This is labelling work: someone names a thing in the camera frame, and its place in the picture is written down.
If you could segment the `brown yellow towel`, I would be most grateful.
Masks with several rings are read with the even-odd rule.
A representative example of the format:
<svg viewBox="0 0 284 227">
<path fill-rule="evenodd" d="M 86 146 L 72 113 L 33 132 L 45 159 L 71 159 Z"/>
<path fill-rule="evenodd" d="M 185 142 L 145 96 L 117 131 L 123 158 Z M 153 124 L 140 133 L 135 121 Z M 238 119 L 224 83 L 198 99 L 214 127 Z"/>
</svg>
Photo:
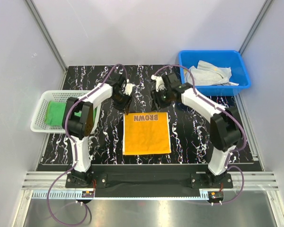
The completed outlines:
<svg viewBox="0 0 284 227">
<path fill-rule="evenodd" d="M 123 155 L 161 155 L 171 153 L 167 112 L 124 115 Z"/>
</svg>

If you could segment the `light grey towel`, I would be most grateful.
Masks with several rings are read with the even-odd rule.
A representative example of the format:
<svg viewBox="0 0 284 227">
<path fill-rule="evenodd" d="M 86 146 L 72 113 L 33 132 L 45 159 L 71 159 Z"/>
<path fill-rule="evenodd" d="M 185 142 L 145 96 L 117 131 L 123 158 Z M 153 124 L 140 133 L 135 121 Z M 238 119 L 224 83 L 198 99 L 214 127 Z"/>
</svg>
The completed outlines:
<svg viewBox="0 0 284 227">
<path fill-rule="evenodd" d="M 217 67 L 205 61 L 199 61 L 197 67 L 192 66 L 189 71 L 193 74 L 195 86 L 238 86 L 231 82 L 231 68 Z"/>
</svg>

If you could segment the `green microfiber towel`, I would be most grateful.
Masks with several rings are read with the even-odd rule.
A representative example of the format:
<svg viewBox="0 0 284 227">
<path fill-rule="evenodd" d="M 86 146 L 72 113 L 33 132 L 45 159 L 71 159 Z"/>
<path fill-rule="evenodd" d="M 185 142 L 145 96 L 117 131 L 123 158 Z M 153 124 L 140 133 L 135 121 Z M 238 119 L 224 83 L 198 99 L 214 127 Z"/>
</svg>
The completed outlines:
<svg viewBox="0 0 284 227">
<path fill-rule="evenodd" d="M 44 122 L 49 126 L 60 126 L 63 124 L 63 117 L 66 103 L 50 101 L 46 110 Z"/>
</svg>

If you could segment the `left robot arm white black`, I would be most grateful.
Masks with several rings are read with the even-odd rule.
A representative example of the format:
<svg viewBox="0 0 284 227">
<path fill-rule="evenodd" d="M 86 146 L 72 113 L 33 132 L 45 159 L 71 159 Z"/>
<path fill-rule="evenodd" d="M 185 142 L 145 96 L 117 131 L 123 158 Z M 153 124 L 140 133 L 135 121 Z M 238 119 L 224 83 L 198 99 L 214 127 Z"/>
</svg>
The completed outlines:
<svg viewBox="0 0 284 227">
<path fill-rule="evenodd" d="M 112 99 L 114 108 L 128 113 L 135 84 L 123 75 L 105 79 L 80 97 L 69 97 L 66 102 L 62 127 L 71 142 L 73 162 L 67 171 L 67 181 L 82 187 L 95 183 L 89 158 L 89 137 L 95 131 L 101 105 Z"/>
</svg>

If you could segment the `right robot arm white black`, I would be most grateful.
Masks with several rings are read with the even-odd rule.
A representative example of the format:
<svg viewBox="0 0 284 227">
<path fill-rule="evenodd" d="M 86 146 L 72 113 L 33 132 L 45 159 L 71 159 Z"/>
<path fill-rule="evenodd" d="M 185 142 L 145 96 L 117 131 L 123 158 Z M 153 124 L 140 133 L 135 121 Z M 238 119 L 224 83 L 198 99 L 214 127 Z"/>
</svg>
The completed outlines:
<svg viewBox="0 0 284 227">
<path fill-rule="evenodd" d="M 246 144 L 246 134 L 239 122 L 239 113 L 233 107 L 220 105 L 200 93 L 192 84 L 182 84 L 177 75 L 152 75 L 155 89 L 151 91 L 152 111 L 158 111 L 179 102 L 201 114 L 210 124 L 212 157 L 203 179 L 210 187 L 222 183 L 228 171 L 229 159 L 240 143 Z"/>
</svg>

